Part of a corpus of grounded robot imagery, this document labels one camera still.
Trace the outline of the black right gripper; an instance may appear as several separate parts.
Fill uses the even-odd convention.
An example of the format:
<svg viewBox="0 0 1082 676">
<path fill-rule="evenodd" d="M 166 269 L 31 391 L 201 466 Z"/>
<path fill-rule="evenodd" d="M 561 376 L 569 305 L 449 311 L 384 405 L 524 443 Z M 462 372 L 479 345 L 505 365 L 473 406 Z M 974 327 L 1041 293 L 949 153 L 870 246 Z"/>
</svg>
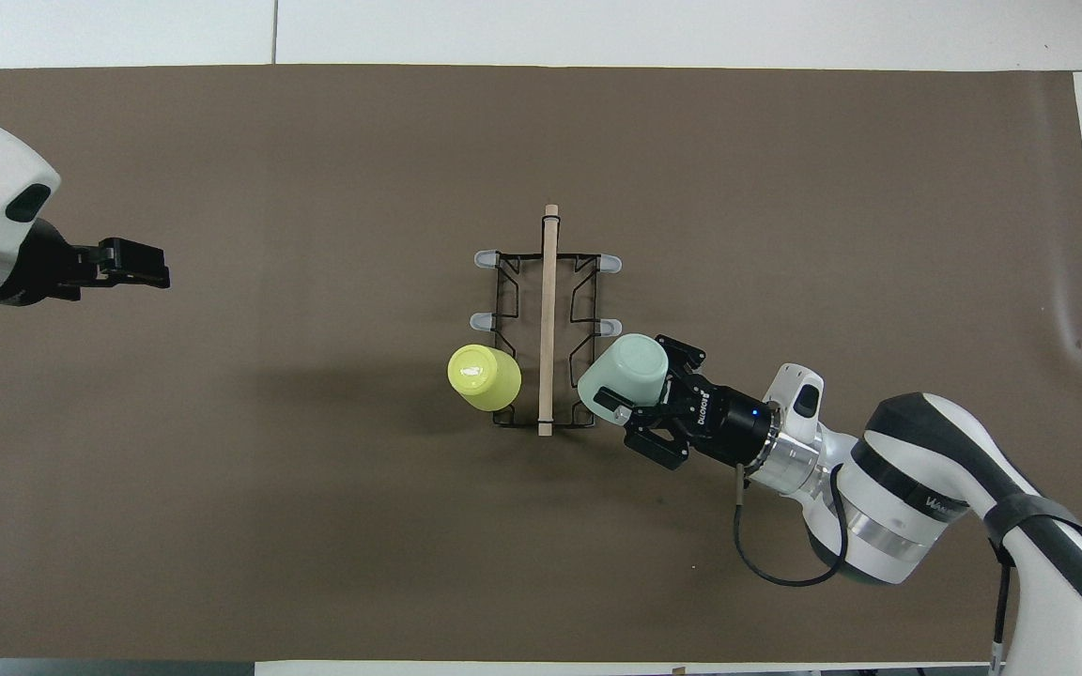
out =
<svg viewBox="0 0 1082 676">
<path fill-rule="evenodd" d="M 667 355 L 665 405 L 615 407 L 613 423 L 626 430 L 623 445 L 669 470 L 688 459 L 688 448 L 722 465 L 750 466 L 778 433 L 771 405 L 701 376 L 705 352 L 658 334 Z"/>
</svg>

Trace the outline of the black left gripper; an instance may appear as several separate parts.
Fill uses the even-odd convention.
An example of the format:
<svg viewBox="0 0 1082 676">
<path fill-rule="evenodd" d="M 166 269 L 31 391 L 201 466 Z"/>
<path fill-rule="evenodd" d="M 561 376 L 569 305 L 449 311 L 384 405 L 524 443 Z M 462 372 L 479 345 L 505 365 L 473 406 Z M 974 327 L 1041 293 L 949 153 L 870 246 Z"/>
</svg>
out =
<svg viewBox="0 0 1082 676">
<path fill-rule="evenodd" d="M 77 302 L 90 286 L 171 286 L 162 248 L 120 237 L 100 240 L 98 247 L 74 247 L 55 226 L 35 218 L 0 284 L 0 304 L 32 305 L 47 299 Z"/>
</svg>

